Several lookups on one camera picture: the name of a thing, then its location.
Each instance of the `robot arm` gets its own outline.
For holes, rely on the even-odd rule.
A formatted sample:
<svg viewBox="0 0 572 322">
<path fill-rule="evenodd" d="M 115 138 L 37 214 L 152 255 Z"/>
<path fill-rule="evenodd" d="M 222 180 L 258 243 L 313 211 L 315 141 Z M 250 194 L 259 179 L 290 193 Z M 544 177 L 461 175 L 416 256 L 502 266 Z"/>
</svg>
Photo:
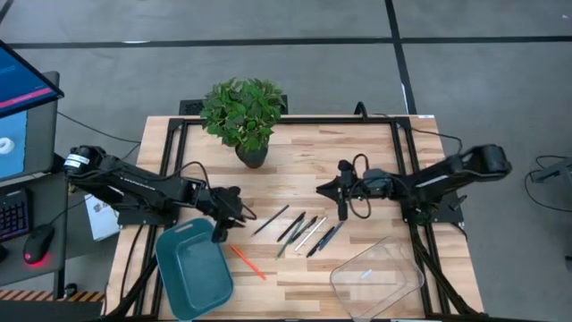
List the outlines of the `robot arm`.
<svg viewBox="0 0 572 322">
<path fill-rule="evenodd" d="M 225 242 L 228 229 L 244 227 L 238 187 L 211 189 L 203 180 L 154 174 L 90 146 L 72 148 L 64 171 L 71 184 L 118 211 L 160 216 L 174 207 L 196 208 L 216 221 L 213 242 Z"/>
<path fill-rule="evenodd" d="M 336 201 L 340 220 L 346 220 L 349 199 L 404 201 L 409 208 L 430 216 L 444 195 L 472 182 L 500 180 L 512 168 L 504 150 L 491 144 L 473 147 L 409 175 L 366 169 L 359 179 L 354 165 L 346 160 L 339 162 L 338 169 L 341 175 L 317 187 L 316 192 Z"/>
</svg>

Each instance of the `teal plastic tray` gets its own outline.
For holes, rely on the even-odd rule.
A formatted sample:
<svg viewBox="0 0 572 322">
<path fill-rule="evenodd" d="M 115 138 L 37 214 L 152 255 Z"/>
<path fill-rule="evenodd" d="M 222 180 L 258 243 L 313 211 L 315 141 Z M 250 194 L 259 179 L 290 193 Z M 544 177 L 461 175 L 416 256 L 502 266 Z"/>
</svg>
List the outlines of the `teal plastic tray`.
<svg viewBox="0 0 572 322">
<path fill-rule="evenodd" d="M 171 311 L 190 320 L 223 305 L 232 295 L 232 277 L 213 225 L 198 218 L 159 236 L 156 256 Z"/>
</svg>

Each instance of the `potted plant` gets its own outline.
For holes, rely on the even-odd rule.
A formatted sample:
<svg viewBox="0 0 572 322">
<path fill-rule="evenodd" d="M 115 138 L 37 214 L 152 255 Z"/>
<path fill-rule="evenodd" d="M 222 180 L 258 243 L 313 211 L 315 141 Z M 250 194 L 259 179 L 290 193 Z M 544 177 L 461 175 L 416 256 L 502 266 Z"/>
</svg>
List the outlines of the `potted plant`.
<svg viewBox="0 0 572 322">
<path fill-rule="evenodd" d="M 236 80 L 214 85 L 203 100 L 203 129 L 223 138 L 250 168 L 260 167 L 268 154 L 272 127 L 285 106 L 282 91 L 270 81 Z"/>
</svg>

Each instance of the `white pen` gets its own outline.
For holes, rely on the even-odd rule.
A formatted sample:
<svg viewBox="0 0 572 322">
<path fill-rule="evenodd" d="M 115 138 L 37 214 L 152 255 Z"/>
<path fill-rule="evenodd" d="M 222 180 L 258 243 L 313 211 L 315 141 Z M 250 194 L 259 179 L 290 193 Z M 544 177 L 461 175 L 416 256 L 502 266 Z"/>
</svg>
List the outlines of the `white pen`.
<svg viewBox="0 0 572 322">
<path fill-rule="evenodd" d="M 310 236 L 312 235 L 312 233 L 314 233 L 314 232 L 318 229 L 318 227 L 319 227 L 321 224 L 324 223 L 325 219 L 326 219 L 326 217 L 324 216 L 324 218 L 322 218 L 322 220 L 320 220 L 320 222 L 318 223 L 318 225 L 316 225 L 316 226 L 314 227 L 314 229 L 312 229 L 312 231 L 306 236 L 306 238 L 304 238 L 304 240 L 301 241 L 301 242 L 298 244 L 298 246 L 296 246 L 296 248 L 294 249 L 294 251 L 298 251 L 299 248 L 302 247 L 302 245 L 304 245 L 304 242 L 306 242 L 307 239 L 310 238 Z"/>
</svg>

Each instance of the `keyboard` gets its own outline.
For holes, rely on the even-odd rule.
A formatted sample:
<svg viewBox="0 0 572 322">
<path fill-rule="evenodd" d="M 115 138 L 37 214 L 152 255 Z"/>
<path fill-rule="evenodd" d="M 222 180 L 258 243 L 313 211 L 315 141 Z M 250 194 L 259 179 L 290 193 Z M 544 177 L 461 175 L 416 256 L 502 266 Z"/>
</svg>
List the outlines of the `keyboard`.
<svg viewBox="0 0 572 322">
<path fill-rule="evenodd" d="M 25 189 L 0 196 L 0 242 L 29 233 L 32 225 L 28 204 Z"/>
</svg>

